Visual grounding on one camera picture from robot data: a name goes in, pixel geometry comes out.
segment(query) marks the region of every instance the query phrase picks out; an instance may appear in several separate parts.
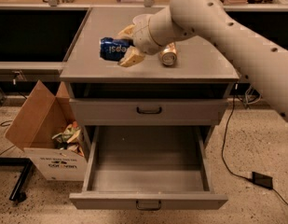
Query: can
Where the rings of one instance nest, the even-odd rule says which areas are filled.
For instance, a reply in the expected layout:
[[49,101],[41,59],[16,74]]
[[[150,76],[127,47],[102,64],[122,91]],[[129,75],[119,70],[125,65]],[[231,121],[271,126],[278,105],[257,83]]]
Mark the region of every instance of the can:
[[171,66],[177,61],[177,49],[174,42],[166,46],[166,48],[159,53],[159,58],[164,65]]
[[105,37],[100,40],[100,57],[107,61],[118,62],[125,56],[129,46],[131,46],[129,40]]

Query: black handle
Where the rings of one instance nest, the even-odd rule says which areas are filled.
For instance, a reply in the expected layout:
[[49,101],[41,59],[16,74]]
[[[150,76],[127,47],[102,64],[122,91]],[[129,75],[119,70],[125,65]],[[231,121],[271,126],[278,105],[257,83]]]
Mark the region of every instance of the black handle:
[[158,109],[148,110],[148,109],[141,109],[140,107],[137,107],[136,111],[140,115],[158,115],[162,112],[162,108],[159,107]]
[[157,207],[140,207],[140,202],[137,200],[136,209],[139,211],[158,211],[161,209],[161,200],[158,201]]

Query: gray cabinet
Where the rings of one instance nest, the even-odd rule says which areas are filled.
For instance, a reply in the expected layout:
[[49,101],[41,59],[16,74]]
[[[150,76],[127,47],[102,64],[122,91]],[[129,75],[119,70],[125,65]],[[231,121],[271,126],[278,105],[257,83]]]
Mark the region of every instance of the gray cabinet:
[[161,7],[94,7],[64,67],[75,118],[90,149],[80,209],[218,209],[205,147],[238,80],[209,42],[177,43],[178,60],[158,56],[130,68],[99,57],[99,41]]

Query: floor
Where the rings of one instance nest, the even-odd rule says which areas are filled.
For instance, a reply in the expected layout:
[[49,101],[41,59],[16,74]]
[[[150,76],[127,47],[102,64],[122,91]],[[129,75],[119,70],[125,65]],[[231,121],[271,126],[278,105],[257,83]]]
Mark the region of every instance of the floor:
[[[18,106],[0,107],[0,124],[13,120]],[[47,181],[36,169],[30,173],[27,199],[15,204],[8,198],[20,175],[17,167],[0,167],[0,223],[281,223],[288,224],[288,206],[273,190],[263,189],[231,175],[221,158],[226,121],[231,105],[217,126],[206,149],[216,193],[228,202],[215,211],[141,212],[121,210],[77,210],[69,193],[79,192],[82,182]],[[0,127],[0,153],[11,147]],[[13,147],[2,157],[25,157]],[[273,176],[274,188],[288,202],[288,124],[265,103],[245,109],[236,102],[229,122],[225,157],[238,175],[251,171]]]

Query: cardboard box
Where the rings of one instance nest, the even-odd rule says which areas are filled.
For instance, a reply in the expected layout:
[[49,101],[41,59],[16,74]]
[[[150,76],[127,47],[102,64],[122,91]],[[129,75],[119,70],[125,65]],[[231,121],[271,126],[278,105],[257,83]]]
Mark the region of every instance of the cardboard box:
[[83,181],[86,159],[70,150],[55,148],[51,137],[74,120],[69,95],[61,83],[54,96],[38,81],[5,138],[23,150],[47,180]]

